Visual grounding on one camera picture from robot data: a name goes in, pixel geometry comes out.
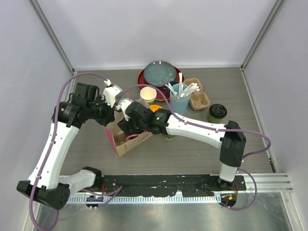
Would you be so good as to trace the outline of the stack of green paper cups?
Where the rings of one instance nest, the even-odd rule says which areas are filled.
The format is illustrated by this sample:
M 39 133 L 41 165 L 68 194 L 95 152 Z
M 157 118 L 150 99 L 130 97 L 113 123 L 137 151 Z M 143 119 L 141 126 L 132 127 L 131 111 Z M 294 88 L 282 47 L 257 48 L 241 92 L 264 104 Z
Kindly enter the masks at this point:
M 140 98 L 145 100 L 149 105 L 155 104 L 157 92 L 154 88 L 143 87 L 140 91 Z

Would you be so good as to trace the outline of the pink paper gift bag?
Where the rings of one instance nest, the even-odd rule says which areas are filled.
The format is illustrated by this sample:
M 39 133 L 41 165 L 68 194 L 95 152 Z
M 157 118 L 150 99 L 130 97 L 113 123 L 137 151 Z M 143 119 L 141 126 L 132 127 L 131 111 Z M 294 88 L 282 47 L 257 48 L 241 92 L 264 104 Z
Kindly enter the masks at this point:
M 122 112 L 117 112 L 115 111 L 115 121 L 112 123 L 109 123 L 105 128 L 105 133 L 107 135 L 107 139 L 110 142 L 111 146 L 114 148 L 116 152 L 116 156 L 121 157 L 125 153 L 129 152 L 131 149 L 148 139 L 149 137 L 152 136 L 152 133 L 144 131 L 140 136 L 130 138 L 126 143 L 120 145 L 120 146 L 115 146 L 114 143 L 114 136 L 117 134 L 124 133 L 120 127 L 117 125 L 120 120 L 124 118 Z

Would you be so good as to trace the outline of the green paper cup taken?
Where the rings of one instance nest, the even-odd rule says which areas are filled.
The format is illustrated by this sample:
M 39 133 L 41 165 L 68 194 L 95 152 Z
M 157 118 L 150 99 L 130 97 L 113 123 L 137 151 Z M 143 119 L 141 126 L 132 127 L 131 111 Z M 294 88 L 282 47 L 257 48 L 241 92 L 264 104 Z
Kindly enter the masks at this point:
M 175 138 L 175 135 L 165 135 L 165 138 L 166 139 L 173 139 L 173 138 Z

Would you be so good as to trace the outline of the green paper cup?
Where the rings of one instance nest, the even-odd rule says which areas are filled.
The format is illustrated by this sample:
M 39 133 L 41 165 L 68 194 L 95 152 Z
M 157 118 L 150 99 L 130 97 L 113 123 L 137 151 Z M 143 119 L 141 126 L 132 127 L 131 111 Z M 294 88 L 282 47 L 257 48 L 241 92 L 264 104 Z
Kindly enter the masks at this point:
M 213 104 L 208 110 L 207 120 L 209 123 L 219 124 L 227 115 L 227 108 L 221 104 Z

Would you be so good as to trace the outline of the brown cardboard cup carrier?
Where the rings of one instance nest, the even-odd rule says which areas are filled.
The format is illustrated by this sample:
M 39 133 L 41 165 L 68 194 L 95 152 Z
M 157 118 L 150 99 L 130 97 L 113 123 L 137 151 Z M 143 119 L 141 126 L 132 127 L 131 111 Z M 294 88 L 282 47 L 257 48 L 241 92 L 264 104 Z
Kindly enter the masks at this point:
M 115 146 L 120 146 L 124 143 L 127 142 L 127 137 L 124 133 L 121 133 L 121 134 L 117 134 L 114 136 L 114 143 L 115 143 Z

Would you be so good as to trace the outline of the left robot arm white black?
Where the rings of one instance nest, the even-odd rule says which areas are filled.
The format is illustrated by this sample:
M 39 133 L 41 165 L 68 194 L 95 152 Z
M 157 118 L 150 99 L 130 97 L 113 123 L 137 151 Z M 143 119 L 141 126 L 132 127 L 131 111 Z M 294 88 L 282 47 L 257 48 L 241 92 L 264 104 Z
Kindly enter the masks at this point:
M 50 134 L 36 168 L 28 180 L 18 182 L 17 191 L 33 201 L 60 210 L 69 197 L 85 188 L 97 192 L 102 188 L 100 170 L 84 167 L 78 173 L 60 178 L 68 149 L 81 126 L 89 119 L 102 126 L 115 120 L 114 105 L 122 89 L 107 86 L 103 93 L 94 85 L 77 83 L 69 100 L 54 109 Z

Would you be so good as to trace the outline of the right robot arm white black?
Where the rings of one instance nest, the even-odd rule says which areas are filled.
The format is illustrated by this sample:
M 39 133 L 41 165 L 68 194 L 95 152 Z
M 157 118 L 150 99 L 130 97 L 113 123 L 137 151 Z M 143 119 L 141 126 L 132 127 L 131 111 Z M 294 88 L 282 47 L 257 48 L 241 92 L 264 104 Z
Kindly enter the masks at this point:
M 229 121 L 227 125 L 211 124 L 167 109 L 153 112 L 141 103 L 130 100 L 123 100 L 115 109 L 124 116 L 118 126 L 128 137 L 147 131 L 155 135 L 183 136 L 218 148 L 221 162 L 218 186 L 228 190 L 235 184 L 235 174 L 241 165 L 246 145 L 246 137 L 239 131 L 240 127 L 236 122 Z

